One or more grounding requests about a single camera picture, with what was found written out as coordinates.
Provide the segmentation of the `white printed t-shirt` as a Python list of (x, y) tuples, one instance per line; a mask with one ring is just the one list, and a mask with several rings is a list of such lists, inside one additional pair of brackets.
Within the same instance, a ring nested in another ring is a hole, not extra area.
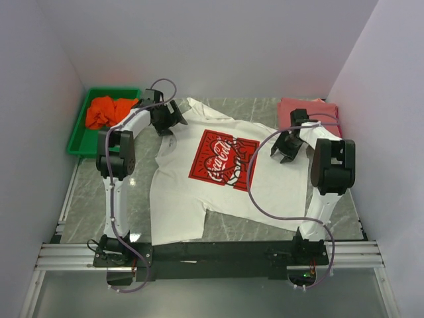
[(199, 239), (207, 211), (295, 231), (305, 214), (309, 159), (270, 156), (270, 127), (233, 119), (188, 99), (188, 125), (172, 127), (150, 187), (155, 245)]

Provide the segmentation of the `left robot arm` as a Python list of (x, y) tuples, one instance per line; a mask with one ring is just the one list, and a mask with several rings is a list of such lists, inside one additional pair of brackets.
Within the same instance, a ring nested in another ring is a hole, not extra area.
[(136, 166), (135, 138), (150, 125), (158, 136), (170, 135), (170, 129), (179, 123), (185, 125), (187, 121), (175, 100), (164, 99), (161, 91), (150, 88), (131, 105), (123, 119), (99, 131), (95, 165), (103, 178), (106, 195), (102, 239), (114, 243), (109, 258), (117, 266), (127, 265), (133, 257), (131, 247), (125, 244), (129, 243), (130, 234), (127, 192)]

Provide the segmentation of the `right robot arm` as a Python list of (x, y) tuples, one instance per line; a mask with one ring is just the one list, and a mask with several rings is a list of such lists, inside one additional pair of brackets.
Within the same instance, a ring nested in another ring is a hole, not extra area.
[(292, 240), (291, 258), (306, 264), (320, 251), (325, 239), (324, 226), (330, 221), (333, 210), (355, 182), (356, 146), (353, 140), (331, 133), (306, 109), (290, 113), (291, 127), (281, 132), (271, 148), (271, 156), (282, 155), (281, 163), (293, 162), (303, 144), (314, 149), (310, 180), (313, 195), (306, 220), (298, 227)]

